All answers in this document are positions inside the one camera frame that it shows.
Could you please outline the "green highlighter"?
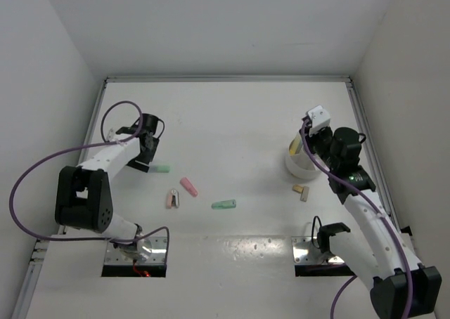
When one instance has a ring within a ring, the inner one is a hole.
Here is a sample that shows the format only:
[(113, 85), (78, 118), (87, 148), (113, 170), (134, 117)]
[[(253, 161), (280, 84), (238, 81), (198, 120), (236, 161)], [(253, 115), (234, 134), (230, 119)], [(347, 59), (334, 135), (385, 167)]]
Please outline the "green highlighter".
[(170, 166), (166, 164), (158, 164), (158, 165), (152, 165), (148, 168), (149, 173), (169, 173), (170, 172)]

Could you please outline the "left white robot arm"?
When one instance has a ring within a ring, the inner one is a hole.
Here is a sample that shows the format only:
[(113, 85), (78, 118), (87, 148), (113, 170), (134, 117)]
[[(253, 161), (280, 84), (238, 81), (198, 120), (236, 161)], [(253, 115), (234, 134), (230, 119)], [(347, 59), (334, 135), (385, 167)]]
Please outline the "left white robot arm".
[(105, 147), (76, 167), (64, 167), (58, 177), (55, 220), (61, 226), (90, 230), (108, 238), (115, 247), (137, 252), (142, 228), (119, 216), (113, 209), (111, 181), (125, 167), (149, 172), (160, 137), (156, 136), (162, 120), (144, 114), (142, 129), (136, 137), (122, 139), (137, 132), (139, 122), (120, 128)]

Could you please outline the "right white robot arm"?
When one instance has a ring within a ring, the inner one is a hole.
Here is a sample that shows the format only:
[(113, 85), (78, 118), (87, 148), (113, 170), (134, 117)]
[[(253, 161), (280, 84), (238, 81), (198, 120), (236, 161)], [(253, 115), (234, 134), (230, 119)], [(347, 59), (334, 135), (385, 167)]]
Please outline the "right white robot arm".
[(432, 313), (442, 284), (434, 266), (425, 266), (402, 240), (360, 165), (364, 134), (348, 127), (332, 130), (305, 120), (300, 129), (306, 154), (327, 177), (330, 189), (352, 215), (368, 247), (362, 247), (349, 226), (332, 223), (319, 228), (324, 254), (344, 260), (370, 293), (379, 318), (415, 318)]

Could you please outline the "green utility knife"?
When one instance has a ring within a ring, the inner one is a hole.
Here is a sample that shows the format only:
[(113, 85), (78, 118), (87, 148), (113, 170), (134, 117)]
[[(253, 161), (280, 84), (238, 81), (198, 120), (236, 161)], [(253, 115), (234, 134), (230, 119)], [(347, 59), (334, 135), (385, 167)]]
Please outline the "green utility knife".
[(211, 205), (213, 210), (225, 210), (225, 209), (235, 209), (236, 201), (235, 200), (224, 200), (219, 202), (214, 202)]

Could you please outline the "yellow highlighter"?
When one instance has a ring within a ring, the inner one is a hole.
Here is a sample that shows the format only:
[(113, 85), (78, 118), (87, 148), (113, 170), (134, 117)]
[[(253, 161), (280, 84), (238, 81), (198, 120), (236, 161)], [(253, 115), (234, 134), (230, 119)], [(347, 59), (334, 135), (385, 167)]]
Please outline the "yellow highlighter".
[(296, 135), (296, 137), (292, 140), (291, 144), (289, 145), (290, 156), (300, 153), (301, 149), (302, 149), (302, 138), (298, 134), (298, 135)]

